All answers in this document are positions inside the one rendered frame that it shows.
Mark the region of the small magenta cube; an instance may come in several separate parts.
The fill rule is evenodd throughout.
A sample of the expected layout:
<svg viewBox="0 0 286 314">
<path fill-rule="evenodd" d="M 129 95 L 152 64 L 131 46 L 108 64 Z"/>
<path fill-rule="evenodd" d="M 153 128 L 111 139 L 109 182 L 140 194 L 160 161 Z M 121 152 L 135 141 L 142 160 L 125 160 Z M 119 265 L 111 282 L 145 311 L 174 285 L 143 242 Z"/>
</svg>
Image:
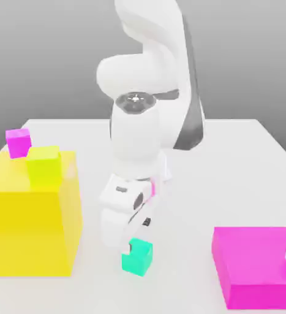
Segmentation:
<svg viewBox="0 0 286 314">
<path fill-rule="evenodd" d="M 11 159 L 26 157 L 32 146 L 29 129 L 6 130 L 6 142 Z"/>
</svg>

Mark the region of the small teal cube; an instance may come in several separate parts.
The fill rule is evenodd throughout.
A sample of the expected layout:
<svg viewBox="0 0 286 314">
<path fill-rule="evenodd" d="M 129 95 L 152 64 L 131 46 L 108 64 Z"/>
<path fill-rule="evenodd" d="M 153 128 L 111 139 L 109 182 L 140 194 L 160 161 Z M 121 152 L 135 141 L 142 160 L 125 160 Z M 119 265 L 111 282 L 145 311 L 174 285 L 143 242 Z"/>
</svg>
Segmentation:
<svg viewBox="0 0 286 314">
<path fill-rule="evenodd" d="M 130 253 L 122 254 L 122 270 L 144 277 L 153 258 L 153 244 L 138 238 L 129 242 Z"/>
</svg>

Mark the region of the large magenta box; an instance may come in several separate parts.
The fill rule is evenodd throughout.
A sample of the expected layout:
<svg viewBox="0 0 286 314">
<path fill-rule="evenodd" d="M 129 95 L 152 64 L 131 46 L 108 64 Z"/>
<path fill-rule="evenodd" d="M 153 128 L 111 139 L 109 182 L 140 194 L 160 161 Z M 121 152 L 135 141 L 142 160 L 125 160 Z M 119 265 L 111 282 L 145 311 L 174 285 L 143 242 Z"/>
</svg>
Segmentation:
<svg viewBox="0 0 286 314">
<path fill-rule="evenodd" d="M 286 227 L 216 227 L 211 252 L 230 310 L 286 310 Z"/>
</svg>

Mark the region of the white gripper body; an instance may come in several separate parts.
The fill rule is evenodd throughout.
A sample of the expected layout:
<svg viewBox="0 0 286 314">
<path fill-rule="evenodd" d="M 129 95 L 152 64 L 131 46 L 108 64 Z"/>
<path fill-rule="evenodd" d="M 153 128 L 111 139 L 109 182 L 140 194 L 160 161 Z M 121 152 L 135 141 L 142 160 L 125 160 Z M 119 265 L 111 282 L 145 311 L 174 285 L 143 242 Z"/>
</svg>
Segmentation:
<svg viewBox="0 0 286 314">
<path fill-rule="evenodd" d="M 162 196 L 161 186 L 106 187 L 100 195 L 101 235 L 111 248 L 124 248 L 142 226 L 151 224 Z"/>
</svg>

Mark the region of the small yellow-green cube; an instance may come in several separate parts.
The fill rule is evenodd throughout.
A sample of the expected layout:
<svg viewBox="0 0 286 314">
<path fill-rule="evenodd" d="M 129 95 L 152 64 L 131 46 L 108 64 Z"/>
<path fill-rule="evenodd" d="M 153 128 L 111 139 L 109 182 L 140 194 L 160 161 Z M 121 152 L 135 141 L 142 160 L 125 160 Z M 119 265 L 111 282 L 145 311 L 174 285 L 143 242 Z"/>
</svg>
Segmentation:
<svg viewBox="0 0 286 314">
<path fill-rule="evenodd" d="M 31 147 L 26 157 L 32 187 L 54 188 L 62 181 L 61 154 L 58 146 Z"/>
</svg>

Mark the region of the large yellow box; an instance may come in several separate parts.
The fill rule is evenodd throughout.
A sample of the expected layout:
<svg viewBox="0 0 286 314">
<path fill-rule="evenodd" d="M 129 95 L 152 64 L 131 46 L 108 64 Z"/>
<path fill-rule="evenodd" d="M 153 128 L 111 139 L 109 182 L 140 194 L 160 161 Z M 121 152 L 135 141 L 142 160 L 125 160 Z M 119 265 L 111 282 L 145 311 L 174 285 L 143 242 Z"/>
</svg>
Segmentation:
<svg viewBox="0 0 286 314">
<path fill-rule="evenodd" d="M 83 228 L 76 154 L 60 185 L 32 188 L 24 158 L 0 152 L 0 277 L 69 277 Z"/>
</svg>

